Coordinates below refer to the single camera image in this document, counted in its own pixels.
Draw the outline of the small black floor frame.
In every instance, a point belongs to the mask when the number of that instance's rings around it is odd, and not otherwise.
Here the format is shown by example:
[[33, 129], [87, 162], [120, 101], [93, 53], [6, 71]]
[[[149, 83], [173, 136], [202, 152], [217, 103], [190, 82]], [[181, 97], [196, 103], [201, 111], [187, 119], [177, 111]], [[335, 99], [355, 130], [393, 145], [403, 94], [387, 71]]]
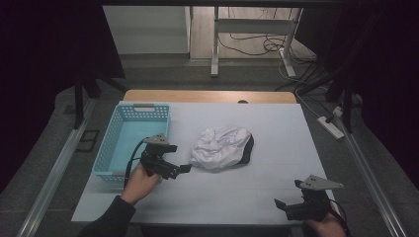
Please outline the small black floor frame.
[[79, 140], [76, 151], [82, 153], [92, 152], [97, 143], [98, 136], [98, 129], [85, 130]]

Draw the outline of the person's right hand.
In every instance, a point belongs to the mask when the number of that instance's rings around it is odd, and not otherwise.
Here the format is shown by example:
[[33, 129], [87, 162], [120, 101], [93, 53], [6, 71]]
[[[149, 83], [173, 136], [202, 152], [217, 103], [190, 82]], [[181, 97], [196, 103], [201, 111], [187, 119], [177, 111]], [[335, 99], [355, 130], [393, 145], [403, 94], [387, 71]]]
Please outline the person's right hand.
[[331, 213], [328, 213], [321, 221], [308, 219], [304, 223], [314, 231], [317, 237], [347, 237], [340, 222]]

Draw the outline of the wooden table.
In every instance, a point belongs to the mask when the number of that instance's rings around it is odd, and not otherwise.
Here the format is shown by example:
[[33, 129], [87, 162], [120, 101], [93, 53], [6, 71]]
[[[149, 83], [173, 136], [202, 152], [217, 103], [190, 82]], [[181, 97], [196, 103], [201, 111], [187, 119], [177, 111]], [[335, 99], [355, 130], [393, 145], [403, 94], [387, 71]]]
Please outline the wooden table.
[[128, 90], [124, 102], [295, 104], [291, 92]]

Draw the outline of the white desk frame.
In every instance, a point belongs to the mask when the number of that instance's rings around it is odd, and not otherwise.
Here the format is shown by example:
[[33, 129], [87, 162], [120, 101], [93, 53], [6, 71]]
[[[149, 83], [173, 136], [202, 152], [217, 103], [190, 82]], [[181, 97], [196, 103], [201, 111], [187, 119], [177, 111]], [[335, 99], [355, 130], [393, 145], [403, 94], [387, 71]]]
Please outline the white desk frame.
[[289, 20], [222, 19], [217, 7], [213, 10], [213, 44], [210, 76], [218, 76], [218, 36], [219, 34], [274, 34], [285, 36], [280, 48], [280, 56], [289, 77], [295, 77], [290, 60], [290, 51], [302, 9], [295, 8]]

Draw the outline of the white power strip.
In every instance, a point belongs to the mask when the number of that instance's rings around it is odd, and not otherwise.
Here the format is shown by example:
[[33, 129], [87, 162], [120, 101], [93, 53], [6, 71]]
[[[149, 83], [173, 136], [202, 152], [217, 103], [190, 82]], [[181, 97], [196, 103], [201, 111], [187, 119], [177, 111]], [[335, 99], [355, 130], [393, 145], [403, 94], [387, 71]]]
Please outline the white power strip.
[[326, 129], [335, 139], [341, 139], [344, 137], [344, 133], [333, 124], [331, 118], [320, 117], [317, 119], [317, 122]]

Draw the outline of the black stand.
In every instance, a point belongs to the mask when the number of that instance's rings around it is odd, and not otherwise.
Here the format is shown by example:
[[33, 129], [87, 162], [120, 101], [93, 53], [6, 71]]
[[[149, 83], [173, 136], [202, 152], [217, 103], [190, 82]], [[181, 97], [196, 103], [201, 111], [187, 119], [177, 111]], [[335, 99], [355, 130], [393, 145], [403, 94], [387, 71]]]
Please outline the black stand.
[[83, 92], [86, 91], [90, 99], [97, 99], [101, 96], [101, 89], [99, 88], [97, 79], [104, 81], [113, 88], [126, 93], [128, 88], [105, 73], [100, 72], [96, 69], [84, 71], [74, 76], [74, 96], [75, 96], [75, 124], [74, 128], [78, 129], [83, 119], [85, 118], [84, 113], [84, 102]]
[[352, 89], [353, 78], [351, 76], [337, 76], [328, 89], [325, 99], [327, 102], [336, 102], [340, 96], [343, 96], [342, 121], [346, 130], [351, 133], [351, 110], [352, 110]]

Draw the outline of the white cabinet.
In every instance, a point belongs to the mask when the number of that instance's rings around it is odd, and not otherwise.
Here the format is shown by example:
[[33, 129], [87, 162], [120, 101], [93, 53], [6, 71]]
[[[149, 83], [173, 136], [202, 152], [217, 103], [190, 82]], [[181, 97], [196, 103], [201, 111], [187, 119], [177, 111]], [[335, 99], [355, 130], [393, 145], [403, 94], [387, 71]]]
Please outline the white cabinet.
[[189, 7], [104, 6], [119, 54], [190, 52]]

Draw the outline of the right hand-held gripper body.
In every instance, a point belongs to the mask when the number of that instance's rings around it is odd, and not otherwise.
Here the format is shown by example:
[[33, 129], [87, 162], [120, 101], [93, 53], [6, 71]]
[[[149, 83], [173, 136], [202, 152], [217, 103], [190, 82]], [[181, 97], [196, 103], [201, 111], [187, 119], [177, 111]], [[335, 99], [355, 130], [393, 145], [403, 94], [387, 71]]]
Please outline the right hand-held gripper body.
[[344, 185], [318, 176], [310, 175], [303, 181], [302, 203], [287, 205], [288, 220], [322, 220], [330, 212], [328, 190], [343, 189]]

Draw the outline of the person's left hand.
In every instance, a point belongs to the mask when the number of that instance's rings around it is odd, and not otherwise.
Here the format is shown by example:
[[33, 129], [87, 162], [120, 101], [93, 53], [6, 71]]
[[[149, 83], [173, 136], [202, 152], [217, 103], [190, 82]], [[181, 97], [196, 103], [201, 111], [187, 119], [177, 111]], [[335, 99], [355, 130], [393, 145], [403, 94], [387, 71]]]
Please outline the person's left hand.
[[152, 192], [159, 179], [160, 176], [156, 174], [148, 176], [142, 165], [138, 164], [130, 174], [121, 199], [131, 205], [136, 205]]

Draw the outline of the white and black garment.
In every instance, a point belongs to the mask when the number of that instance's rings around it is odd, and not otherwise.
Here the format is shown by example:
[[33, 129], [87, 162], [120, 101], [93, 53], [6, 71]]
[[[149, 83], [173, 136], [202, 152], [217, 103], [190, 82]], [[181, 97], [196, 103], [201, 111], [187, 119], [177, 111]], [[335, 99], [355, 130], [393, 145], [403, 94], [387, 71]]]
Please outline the white and black garment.
[[206, 170], [245, 165], [250, 162], [253, 146], [253, 135], [244, 127], [208, 128], [192, 146], [191, 164]]

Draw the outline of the light blue plastic basket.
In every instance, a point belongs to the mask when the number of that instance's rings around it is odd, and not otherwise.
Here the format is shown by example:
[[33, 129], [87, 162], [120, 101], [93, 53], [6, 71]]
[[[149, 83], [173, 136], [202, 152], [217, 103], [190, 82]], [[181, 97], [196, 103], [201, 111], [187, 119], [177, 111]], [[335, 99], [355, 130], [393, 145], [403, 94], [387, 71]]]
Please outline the light blue plastic basket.
[[167, 104], [116, 105], [92, 173], [105, 182], [122, 183], [135, 146], [155, 134], [169, 135], [170, 106]]

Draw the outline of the metal floor rail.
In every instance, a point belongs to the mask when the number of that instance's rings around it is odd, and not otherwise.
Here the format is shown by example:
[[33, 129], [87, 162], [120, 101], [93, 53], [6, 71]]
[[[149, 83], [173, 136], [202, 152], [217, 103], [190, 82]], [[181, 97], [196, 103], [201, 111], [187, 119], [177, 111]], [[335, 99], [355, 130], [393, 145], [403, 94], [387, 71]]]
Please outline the metal floor rail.
[[338, 118], [336, 124], [342, 130], [345, 137], [345, 142], [348, 149], [356, 163], [359, 172], [374, 200], [379, 213], [392, 237], [408, 237], [404, 230], [401, 221], [390, 203], [387, 195], [381, 188], [366, 156], [356, 141], [354, 135], [348, 131], [344, 123]]
[[83, 109], [83, 119], [78, 128], [73, 128], [63, 145], [54, 165], [52, 166], [45, 182], [23, 222], [17, 237], [34, 237], [47, 208], [61, 182], [65, 170], [74, 154], [77, 145], [85, 131], [88, 121], [97, 104], [97, 99], [88, 99]]

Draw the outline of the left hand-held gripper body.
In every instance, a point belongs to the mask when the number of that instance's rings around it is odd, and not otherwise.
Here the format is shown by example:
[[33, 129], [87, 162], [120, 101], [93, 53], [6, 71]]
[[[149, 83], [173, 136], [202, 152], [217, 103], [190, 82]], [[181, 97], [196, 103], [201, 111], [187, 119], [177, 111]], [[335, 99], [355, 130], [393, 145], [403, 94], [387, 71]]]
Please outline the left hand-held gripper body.
[[148, 176], [160, 175], [163, 179], [176, 179], [180, 174], [180, 166], [176, 166], [164, 160], [161, 148], [171, 145], [164, 133], [158, 133], [144, 139], [146, 144], [141, 153], [140, 163]]

